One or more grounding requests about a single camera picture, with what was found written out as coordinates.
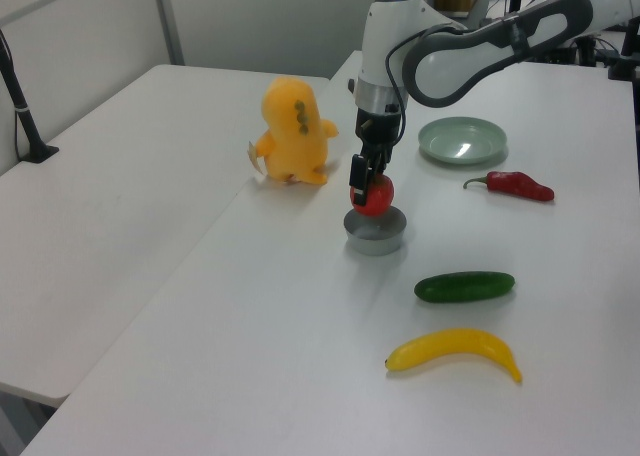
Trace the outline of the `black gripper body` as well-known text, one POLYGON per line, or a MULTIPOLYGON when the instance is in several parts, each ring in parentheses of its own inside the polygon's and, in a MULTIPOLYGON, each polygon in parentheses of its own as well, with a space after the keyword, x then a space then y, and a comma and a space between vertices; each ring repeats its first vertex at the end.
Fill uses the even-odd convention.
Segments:
POLYGON ((360 154, 390 156, 399 136, 400 125, 400 113, 378 115, 358 109, 355 134, 362 144, 360 154))

